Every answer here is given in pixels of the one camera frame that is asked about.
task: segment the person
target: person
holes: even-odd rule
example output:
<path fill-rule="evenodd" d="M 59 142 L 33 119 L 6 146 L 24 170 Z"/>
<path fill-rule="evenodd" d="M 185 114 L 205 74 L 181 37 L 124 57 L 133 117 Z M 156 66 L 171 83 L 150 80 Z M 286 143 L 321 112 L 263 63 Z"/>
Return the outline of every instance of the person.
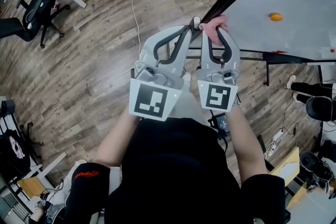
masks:
<path fill-rule="evenodd" d="M 318 121 L 336 120 L 336 84 L 296 82 L 292 75 L 286 85 L 287 89 L 295 91 L 293 99 L 297 103 L 306 104 L 307 114 Z"/>
<path fill-rule="evenodd" d="M 128 108 L 122 112 L 93 162 L 75 170 L 65 223 L 89 223 L 102 208 L 105 223 L 284 223 L 284 180 L 268 174 L 261 146 L 239 105 L 226 117 L 241 188 L 216 131 L 199 117 L 201 108 L 188 90 L 190 74 L 183 78 L 174 118 L 140 120 Z M 109 194 L 110 168 L 119 166 L 121 184 Z"/>

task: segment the sleeve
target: sleeve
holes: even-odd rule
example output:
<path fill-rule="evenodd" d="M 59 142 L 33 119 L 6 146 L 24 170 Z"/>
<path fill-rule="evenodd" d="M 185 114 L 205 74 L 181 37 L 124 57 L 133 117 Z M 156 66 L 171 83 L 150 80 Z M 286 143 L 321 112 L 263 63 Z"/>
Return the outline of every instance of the sleeve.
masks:
<path fill-rule="evenodd" d="M 84 163 L 72 175 L 67 199 L 65 223 L 90 223 L 109 196 L 110 169 L 97 163 Z"/>
<path fill-rule="evenodd" d="M 273 175 L 255 175 L 245 180 L 240 197 L 244 211 L 265 224 L 285 223 L 285 181 Z"/>

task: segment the black pants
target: black pants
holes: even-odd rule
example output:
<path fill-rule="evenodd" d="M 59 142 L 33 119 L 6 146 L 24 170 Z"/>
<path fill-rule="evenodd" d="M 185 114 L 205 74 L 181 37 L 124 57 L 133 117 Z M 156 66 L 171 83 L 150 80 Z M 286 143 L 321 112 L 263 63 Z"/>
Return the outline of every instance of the black pants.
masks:
<path fill-rule="evenodd" d="M 306 93 L 312 96 L 325 96 L 332 98 L 332 84 L 322 84 L 321 86 L 318 83 L 310 85 L 307 83 L 293 82 L 290 88 L 293 91 Z M 303 94 L 298 94 L 297 96 L 297 100 L 302 103 L 306 103 L 309 98 L 310 96 Z"/>

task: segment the black shirt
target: black shirt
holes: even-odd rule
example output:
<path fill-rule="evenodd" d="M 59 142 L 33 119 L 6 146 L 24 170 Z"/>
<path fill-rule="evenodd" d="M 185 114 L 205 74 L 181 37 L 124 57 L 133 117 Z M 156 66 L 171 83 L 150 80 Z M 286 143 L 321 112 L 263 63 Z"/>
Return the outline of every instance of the black shirt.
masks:
<path fill-rule="evenodd" d="M 284 180 L 256 175 L 240 188 L 216 132 L 192 119 L 142 120 L 122 161 L 122 183 L 110 196 L 108 190 L 107 167 L 80 165 L 72 177 L 66 221 L 89 223 L 105 208 L 105 223 L 284 222 Z"/>

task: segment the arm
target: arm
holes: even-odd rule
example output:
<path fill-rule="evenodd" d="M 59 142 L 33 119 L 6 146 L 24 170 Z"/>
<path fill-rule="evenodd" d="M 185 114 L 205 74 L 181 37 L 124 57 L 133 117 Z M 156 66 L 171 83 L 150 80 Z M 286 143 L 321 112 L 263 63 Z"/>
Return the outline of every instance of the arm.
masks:
<path fill-rule="evenodd" d="M 241 183 L 251 176 L 267 174 L 263 150 L 238 105 L 226 113 Z"/>
<path fill-rule="evenodd" d="M 129 113 L 127 106 L 117 124 L 99 145 L 93 162 L 107 167 L 120 166 L 139 120 L 139 117 Z"/>

